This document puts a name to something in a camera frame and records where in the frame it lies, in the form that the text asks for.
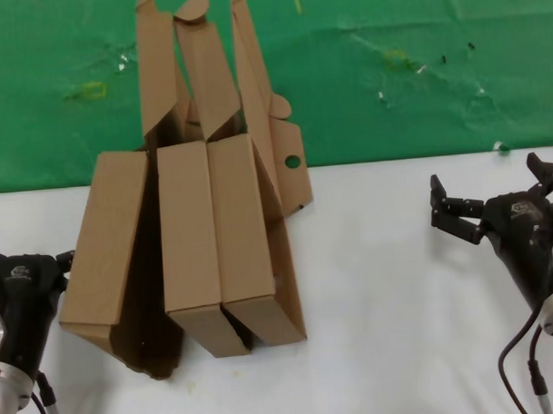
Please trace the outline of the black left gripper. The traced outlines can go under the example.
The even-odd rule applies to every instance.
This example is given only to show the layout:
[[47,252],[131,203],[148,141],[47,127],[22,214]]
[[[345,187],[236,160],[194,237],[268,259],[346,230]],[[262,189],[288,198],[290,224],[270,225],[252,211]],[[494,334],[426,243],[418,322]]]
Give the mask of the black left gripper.
[[58,253],[55,258],[0,254],[0,316],[5,325],[0,362],[28,376],[39,372],[73,259],[74,251]]

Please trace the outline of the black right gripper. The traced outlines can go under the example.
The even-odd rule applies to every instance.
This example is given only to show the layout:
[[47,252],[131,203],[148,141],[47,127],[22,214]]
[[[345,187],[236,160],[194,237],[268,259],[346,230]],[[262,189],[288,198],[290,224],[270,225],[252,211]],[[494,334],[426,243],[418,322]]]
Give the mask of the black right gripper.
[[[538,180],[531,192],[553,192],[553,163],[529,153],[527,167]],[[529,307],[538,308],[553,293],[553,205],[547,198],[523,191],[497,196],[485,205],[449,197],[433,174],[430,205],[432,227],[471,244],[479,244],[485,235],[484,210],[486,235]]]

